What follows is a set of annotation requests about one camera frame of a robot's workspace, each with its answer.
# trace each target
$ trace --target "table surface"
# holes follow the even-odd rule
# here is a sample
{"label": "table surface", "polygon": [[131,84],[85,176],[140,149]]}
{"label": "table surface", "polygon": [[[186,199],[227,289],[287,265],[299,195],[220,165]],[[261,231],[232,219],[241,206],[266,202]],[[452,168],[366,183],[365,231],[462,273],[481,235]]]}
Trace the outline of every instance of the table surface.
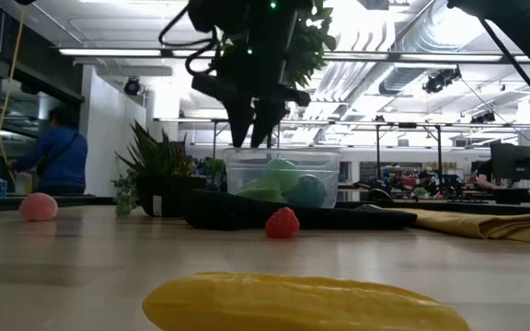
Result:
{"label": "table surface", "polygon": [[55,222],[0,212],[0,330],[156,330],[141,309],[166,280],[255,271],[391,284],[453,306],[474,330],[530,330],[530,244],[422,230],[218,233],[112,207]]}

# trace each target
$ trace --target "red strawberry toy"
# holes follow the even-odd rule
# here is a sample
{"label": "red strawberry toy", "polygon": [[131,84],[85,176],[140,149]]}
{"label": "red strawberry toy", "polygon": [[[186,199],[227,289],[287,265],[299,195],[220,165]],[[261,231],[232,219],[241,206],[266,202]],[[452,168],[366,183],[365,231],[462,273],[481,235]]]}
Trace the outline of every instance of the red strawberry toy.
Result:
{"label": "red strawberry toy", "polygon": [[265,223],[265,234],[269,238],[293,238],[300,230],[300,222],[289,208],[278,210]]}

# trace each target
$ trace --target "plastic storage bin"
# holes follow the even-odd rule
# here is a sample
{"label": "plastic storage bin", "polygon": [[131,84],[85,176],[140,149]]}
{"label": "plastic storage bin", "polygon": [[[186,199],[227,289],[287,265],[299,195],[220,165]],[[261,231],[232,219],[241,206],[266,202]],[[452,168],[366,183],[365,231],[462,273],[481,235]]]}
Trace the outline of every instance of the plastic storage bin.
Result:
{"label": "plastic storage bin", "polygon": [[224,150],[228,193],[315,208],[334,208],[342,155],[330,151]]}

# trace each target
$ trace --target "blue shirt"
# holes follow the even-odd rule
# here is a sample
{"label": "blue shirt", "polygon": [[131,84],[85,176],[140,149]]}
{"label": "blue shirt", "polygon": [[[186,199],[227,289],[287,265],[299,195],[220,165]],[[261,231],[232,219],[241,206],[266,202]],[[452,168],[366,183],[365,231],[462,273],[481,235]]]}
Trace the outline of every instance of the blue shirt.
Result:
{"label": "blue shirt", "polygon": [[[48,157],[54,157],[65,146],[71,142],[76,131],[70,128],[54,128],[43,134],[36,142],[32,152],[22,157],[14,164],[14,170],[27,171],[34,168],[40,161]],[[44,174],[39,178],[39,188],[54,186],[69,186],[84,188],[85,162],[87,159],[87,140],[81,134],[77,134],[71,145],[48,162]]]}

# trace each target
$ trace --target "black plant pot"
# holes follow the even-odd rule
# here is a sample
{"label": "black plant pot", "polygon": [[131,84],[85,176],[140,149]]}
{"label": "black plant pot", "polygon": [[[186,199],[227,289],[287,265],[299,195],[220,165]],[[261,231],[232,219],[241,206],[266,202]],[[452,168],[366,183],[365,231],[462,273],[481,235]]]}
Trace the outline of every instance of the black plant pot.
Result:
{"label": "black plant pot", "polygon": [[139,177],[136,183],[138,198],[144,212],[155,217],[183,217],[190,194],[204,189],[203,177]]}

